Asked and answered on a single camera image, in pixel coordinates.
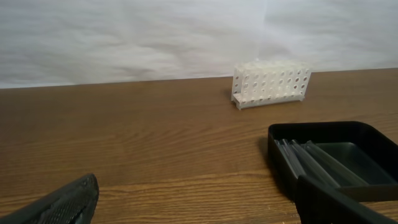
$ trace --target white paper sheet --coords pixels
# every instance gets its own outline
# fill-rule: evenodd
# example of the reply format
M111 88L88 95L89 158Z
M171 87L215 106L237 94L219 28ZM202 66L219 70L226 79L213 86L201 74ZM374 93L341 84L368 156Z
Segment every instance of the white paper sheet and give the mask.
M317 71L398 67L398 1L270 0L260 58Z
M5 0L0 88L232 75L264 0Z

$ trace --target wooden table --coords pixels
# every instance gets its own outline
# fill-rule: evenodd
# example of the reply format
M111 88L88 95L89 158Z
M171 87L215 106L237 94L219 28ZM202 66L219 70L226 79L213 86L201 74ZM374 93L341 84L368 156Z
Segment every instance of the wooden table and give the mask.
M93 172L93 223L300 223L268 126L355 120L398 142L398 69L316 73L303 102L242 111L231 82L0 90L0 216ZM398 220L397 202L366 205Z

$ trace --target black tray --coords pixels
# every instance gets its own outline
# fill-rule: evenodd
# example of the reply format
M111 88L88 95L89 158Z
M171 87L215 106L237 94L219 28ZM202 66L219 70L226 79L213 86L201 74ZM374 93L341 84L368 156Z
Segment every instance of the black tray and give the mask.
M374 127L357 121L273 124L268 130L269 159L275 165L286 186L288 196L295 198L297 179L289 169L274 140L296 139L300 144L352 142L398 180L398 146ZM340 187L341 193L357 202L398 200L398 184Z

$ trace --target perforated rack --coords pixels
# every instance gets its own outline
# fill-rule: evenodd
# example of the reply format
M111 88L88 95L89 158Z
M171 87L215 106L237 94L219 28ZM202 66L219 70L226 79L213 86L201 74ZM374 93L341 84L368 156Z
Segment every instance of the perforated rack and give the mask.
M304 100L311 66L292 60L254 61L235 66L231 100L238 109Z

